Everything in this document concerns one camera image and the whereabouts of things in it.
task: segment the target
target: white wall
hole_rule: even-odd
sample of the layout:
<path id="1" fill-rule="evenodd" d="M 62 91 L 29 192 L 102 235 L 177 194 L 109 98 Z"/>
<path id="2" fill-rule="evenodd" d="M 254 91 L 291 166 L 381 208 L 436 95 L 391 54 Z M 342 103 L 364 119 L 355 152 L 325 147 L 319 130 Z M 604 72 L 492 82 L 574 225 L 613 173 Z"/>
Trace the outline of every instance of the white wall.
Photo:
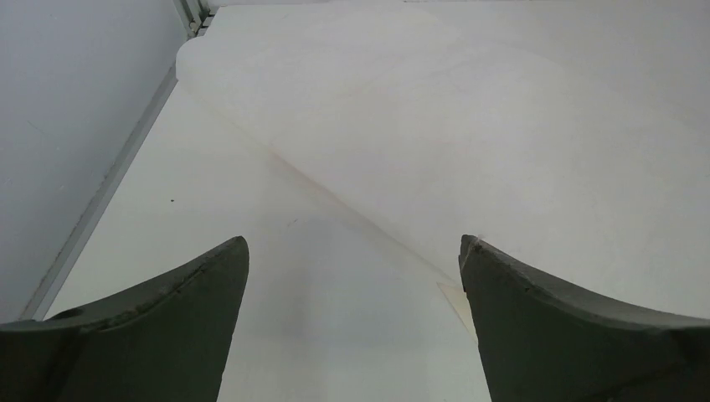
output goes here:
<path id="1" fill-rule="evenodd" d="M 25 308 L 185 39 L 172 0 L 0 0 L 0 322 Z"/>

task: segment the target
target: white surface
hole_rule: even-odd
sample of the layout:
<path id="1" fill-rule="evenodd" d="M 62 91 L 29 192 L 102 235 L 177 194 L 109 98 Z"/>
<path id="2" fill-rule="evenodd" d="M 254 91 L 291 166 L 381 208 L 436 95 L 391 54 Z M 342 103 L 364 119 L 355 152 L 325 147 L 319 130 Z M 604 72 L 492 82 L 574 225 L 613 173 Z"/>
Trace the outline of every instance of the white surface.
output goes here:
<path id="1" fill-rule="evenodd" d="M 179 83 L 49 315 L 234 235 L 250 276 L 220 401 L 490 400 L 430 267 Z"/>
<path id="2" fill-rule="evenodd" d="M 19 318 L 185 42 L 172 0 L 0 1 L 0 322 Z"/>
<path id="3" fill-rule="evenodd" d="M 710 24 L 688 4 L 221 8 L 177 74 L 450 278 L 469 233 L 710 317 Z"/>

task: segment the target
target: white floor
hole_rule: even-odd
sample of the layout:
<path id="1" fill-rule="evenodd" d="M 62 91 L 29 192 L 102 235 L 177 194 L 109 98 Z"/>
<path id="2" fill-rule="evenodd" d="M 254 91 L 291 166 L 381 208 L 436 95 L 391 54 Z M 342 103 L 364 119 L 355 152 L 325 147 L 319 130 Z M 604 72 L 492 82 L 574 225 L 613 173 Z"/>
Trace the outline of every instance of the white floor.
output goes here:
<path id="1" fill-rule="evenodd" d="M 469 233 L 710 317 L 710 13 L 694 4 L 233 6 L 177 75 L 449 278 Z"/>
<path id="2" fill-rule="evenodd" d="M 444 296 L 466 311 L 464 233 L 710 317 L 705 19 L 603 1 L 221 8 L 49 315 L 243 235 L 220 400 L 449 402 L 489 400 Z"/>
<path id="3" fill-rule="evenodd" d="M 181 84 L 48 317 L 234 235 L 250 244 L 250 277 L 220 401 L 489 400 L 476 344 L 431 266 Z"/>

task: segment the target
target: white enclosure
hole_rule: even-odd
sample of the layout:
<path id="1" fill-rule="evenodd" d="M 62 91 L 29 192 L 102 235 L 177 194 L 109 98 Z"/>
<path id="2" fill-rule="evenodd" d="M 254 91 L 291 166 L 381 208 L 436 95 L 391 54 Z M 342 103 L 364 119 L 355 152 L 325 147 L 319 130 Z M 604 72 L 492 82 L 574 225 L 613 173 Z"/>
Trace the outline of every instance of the white enclosure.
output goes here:
<path id="1" fill-rule="evenodd" d="M 180 82 L 50 315 L 243 235 L 220 400 L 358 402 L 490 400 L 464 233 L 710 317 L 703 10 L 221 8 L 181 48 Z"/>

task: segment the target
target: white sheet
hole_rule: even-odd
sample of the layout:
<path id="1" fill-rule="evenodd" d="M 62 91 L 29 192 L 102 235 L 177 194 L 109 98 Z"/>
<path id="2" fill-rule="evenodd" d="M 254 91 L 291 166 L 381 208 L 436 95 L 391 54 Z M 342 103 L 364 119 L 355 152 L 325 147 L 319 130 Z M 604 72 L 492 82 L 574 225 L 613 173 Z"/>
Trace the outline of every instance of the white sheet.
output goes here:
<path id="1" fill-rule="evenodd" d="M 462 234 L 710 317 L 710 25 L 644 2 L 220 9 L 205 105 L 456 281 Z"/>

